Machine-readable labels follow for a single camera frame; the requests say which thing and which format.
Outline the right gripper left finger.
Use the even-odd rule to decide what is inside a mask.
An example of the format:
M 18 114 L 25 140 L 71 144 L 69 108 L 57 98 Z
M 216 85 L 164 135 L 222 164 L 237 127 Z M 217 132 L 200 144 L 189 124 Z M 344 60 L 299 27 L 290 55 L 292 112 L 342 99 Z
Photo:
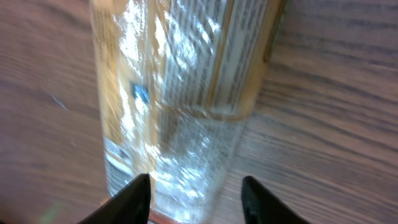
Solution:
M 150 200 L 150 176 L 139 174 L 125 188 L 78 224 L 147 224 Z

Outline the orange noodle package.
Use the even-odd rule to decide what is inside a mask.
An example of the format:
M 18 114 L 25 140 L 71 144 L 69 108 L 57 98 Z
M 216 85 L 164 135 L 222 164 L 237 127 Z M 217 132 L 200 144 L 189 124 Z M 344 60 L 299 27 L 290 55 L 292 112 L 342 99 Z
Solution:
M 90 1 L 110 196 L 149 174 L 158 221 L 209 220 L 285 5 Z

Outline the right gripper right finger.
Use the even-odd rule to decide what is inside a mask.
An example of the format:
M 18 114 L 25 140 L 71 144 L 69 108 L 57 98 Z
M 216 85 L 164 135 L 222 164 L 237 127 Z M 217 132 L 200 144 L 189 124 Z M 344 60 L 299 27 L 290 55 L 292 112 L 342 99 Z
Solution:
M 241 202 L 245 224 L 309 224 L 253 176 L 243 178 Z

